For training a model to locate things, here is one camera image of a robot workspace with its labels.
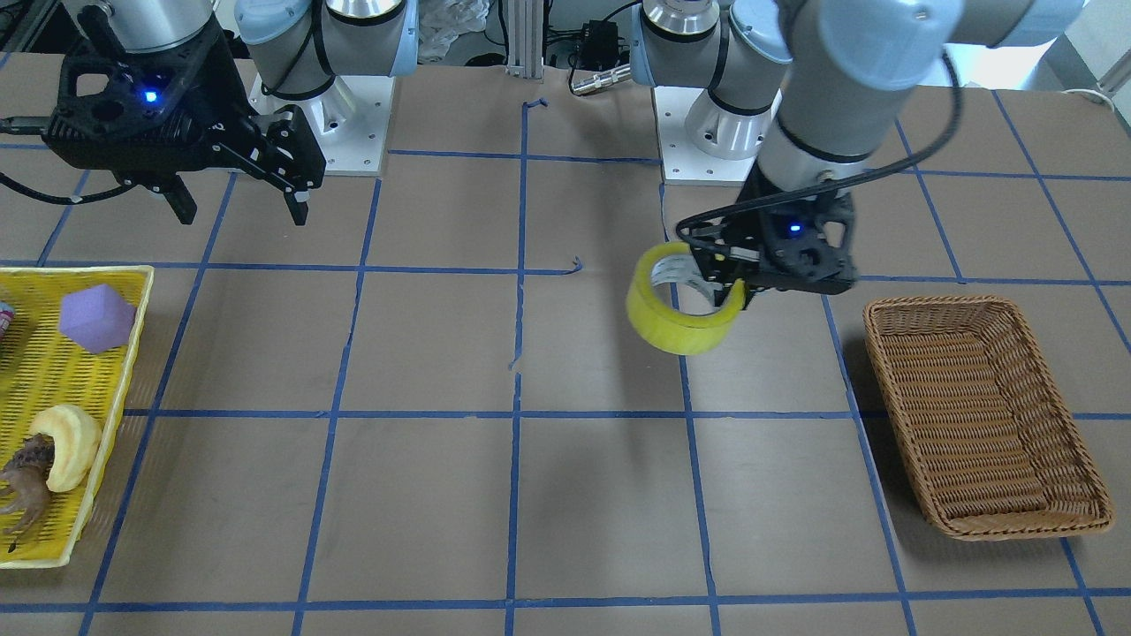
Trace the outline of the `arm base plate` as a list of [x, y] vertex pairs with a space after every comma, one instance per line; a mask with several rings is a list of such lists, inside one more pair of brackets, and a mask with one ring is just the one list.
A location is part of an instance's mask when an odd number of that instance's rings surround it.
[[666, 184], [742, 186], [758, 156], [782, 95], [770, 109], [743, 117], [715, 104], [707, 89], [653, 89], [656, 134]]
[[322, 95], [295, 103], [314, 130], [327, 177], [375, 178], [383, 173], [396, 85], [392, 77], [336, 77]]

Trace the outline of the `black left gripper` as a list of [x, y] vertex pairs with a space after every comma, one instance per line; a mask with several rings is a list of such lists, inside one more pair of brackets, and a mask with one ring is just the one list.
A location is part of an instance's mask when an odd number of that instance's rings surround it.
[[761, 280], [763, 243], [763, 238], [756, 235], [739, 237], [736, 243], [726, 243], [720, 235], [687, 234], [687, 244], [711, 306], [723, 306], [724, 313], [739, 313], [750, 306], [752, 298], [768, 292], [769, 286]]

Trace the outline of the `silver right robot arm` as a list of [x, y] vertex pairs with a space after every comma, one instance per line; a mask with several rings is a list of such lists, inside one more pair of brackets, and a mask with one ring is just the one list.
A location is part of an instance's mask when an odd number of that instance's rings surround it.
[[347, 76], [396, 77], [418, 60], [416, 1], [239, 1], [260, 80], [244, 92], [209, 1], [68, 1], [81, 42], [60, 68], [43, 140], [74, 167], [165, 198], [195, 221], [182, 174], [230, 169], [274, 186], [294, 224], [323, 184], [323, 140], [362, 110]]

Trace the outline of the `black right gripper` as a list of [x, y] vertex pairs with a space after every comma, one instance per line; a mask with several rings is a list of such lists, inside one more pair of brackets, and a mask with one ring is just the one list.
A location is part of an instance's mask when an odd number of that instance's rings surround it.
[[[326, 157], [303, 109], [286, 104], [257, 114], [242, 84], [185, 84], [178, 109], [190, 120], [189, 141], [176, 152], [178, 172], [241, 170], [274, 186], [293, 224], [307, 225], [308, 199], [323, 184]], [[161, 177], [159, 194], [181, 224], [195, 224], [198, 206], [182, 177]]]

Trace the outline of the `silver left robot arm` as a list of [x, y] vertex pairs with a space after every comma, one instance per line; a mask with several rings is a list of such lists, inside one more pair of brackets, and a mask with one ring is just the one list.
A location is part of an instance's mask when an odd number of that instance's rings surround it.
[[634, 293], [694, 289], [742, 310], [766, 290], [851, 289], [853, 186], [891, 177], [944, 147], [964, 104], [951, 84], [946, 128], [874, 170], [893, 118], [951, 43], [1034, 48], [1057, 38], [1082, 1], [642, 1], [631, 68], [640, 84], [703, 91], [718, 114], [766, 124], [739, 199], [676, 225], [640, 261]]

